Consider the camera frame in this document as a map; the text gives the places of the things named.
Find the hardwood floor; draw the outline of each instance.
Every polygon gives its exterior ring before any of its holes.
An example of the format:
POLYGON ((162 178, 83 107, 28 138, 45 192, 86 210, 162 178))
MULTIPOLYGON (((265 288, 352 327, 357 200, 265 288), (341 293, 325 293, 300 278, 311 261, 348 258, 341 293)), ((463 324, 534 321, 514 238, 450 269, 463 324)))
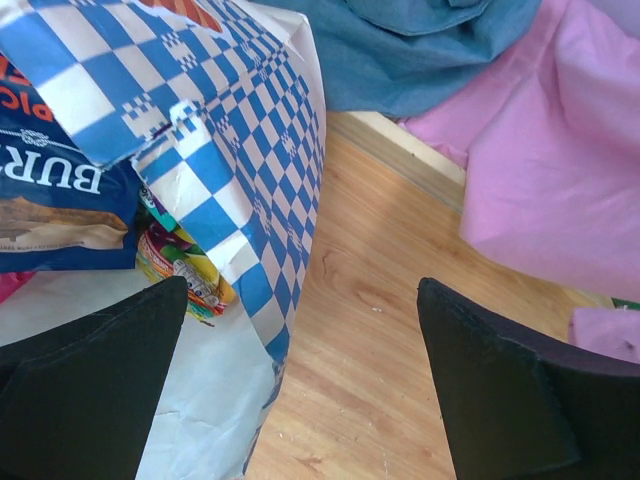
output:
POLYGON ((420 278, 557 338, 574 307, 593 305, 480 257, 458 222, 329 135, 288 369, 249 480, 455 478, 416 314, 420 278))

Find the pink bedsheet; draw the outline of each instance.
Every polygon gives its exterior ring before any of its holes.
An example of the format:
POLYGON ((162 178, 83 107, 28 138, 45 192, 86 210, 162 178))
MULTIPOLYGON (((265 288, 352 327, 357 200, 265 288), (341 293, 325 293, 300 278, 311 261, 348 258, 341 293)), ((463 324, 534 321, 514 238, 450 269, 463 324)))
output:
POLYGON ((589 0, 629 35, 640 37, 640 0, 589 0))
POLYGON ((569 343, 607 357, 640 363, 640 312, 577 308, 569 325, 569 343))
POLYGON ((640 41, 586 0, 405 126, 467 168, 461 235, 492 260, 640 300, 640 41))

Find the checkered paper bag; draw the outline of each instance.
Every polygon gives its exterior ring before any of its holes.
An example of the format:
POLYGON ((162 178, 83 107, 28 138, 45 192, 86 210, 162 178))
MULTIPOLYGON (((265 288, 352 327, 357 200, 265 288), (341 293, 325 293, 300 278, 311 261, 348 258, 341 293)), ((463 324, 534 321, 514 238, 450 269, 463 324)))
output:
MULTIPOLYGON (((91 163, 133 162, 241 300, 214 328, 185 320, 137 478, 242 478, 318 209, 326 115, 306 19, 243 0, 0 0, 0 52, 91 163)), ((39 273, 0 306, 0 344, 145 286, 138 271, 39 273)))

